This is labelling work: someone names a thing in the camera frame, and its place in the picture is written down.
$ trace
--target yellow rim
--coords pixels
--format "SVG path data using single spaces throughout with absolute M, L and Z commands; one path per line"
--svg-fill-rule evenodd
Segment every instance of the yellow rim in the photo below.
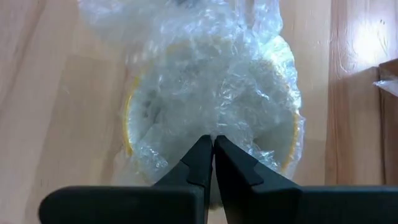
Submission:
M 170 51 L 170 50 L 176 48 L 177 46 L 178 45 L 170 46 L 167 51 Z M 134 92 L 135 92 L 136 88 L 140 84 L 140 81 L 141 81 L 140 77 L 141 76 L 134 77 L 134 80 L 133 80 L 133 83 L 132 83 L 132 88 L 130 89 L 128 97 L 126 98 L 126 102 L 124 104 L 123 138 L 124 138 L 124 144 L 126 145 L 126 153 L 128 154 L 128 156 L 132 156 L 133 152 L 134 152 L 134 149 L 133 149 L 132 145 L 130 144 L 129 131 L 128 131 L 128 126 L 127 126 L 128 125 L 128 119 L 129 119 L 129 108 L 130 108 L 130 105 L 131 105 L 131 100 L 132 100 L 132 98 L 134 96 Z M 292 144 L 290 146 L 289 155 L 285 159 L 285 162 L 282 164 L 281 171 L 283 173 L 286 172 L 289 164 L 293 161 L 294 154 L 295 154 L 295 149 L 296 149 L 296 143 L 297 143 L 297 140 L 299 138 L 299 117 L 300 117 L 300 115 L 297 114 L 297 113 L 294 113 L 293 116 L 294 116 L 293 140 L 292 140 Z
M 136 91 L 136 88 L 138 87 L 139 83 L 140 83 L 140 78 L 134 77 L 134 80 L 132 82 L 132 88 L 130 89 L 128 94 L 129 97 L 126 98 L 126 102 L 124 103 L 123 138 L 124 138 L 124 144 L 126 145 L 126 152 L 127 155 L 129 156 L 132 156 L 133 153 L 132 146 L 129 140 L 129 131 L 127 126 L 129 121 L 129 108 L 130 108 L 131 99 L 134 96 L 134 92 Z

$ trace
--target cardboard box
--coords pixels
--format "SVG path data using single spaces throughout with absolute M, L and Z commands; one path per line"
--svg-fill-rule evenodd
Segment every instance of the cardboard box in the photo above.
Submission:
M 398 59 L 380 64 L 381 131 L 387 185 L 398 185 Z

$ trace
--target bubble wrap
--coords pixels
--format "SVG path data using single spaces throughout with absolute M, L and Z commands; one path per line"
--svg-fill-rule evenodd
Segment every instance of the bubble wrap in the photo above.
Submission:
M 126 106 L 133 153 L 122 179 L 153 184 L 204 134 L 226 135 L 292 177 L 304 119 L 278 0 L 80 0 L 80 9 L 141 67 Z

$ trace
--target wrapped object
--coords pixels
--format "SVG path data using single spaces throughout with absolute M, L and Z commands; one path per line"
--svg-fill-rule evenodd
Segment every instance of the wrapped object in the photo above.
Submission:
M 292 177 L 304 119 L 278 0 L 80 0 L 80 9 L 140 68 L 124 109 L 119 183 L 155 183 L 204 134 Z

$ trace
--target wooden floor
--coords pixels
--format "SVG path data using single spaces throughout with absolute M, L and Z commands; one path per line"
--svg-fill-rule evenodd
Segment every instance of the wooden floor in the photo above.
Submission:
M 295 181 L 382 184 L 373 66 L 398 57 L 398 0 L 280 1 L 307 119 Z M 75 0 L 0 1 L 0 224 L 38 223 L 40 200 L 59 187 L 109 182 L 122 144 L 120 55 L 83 25 Z

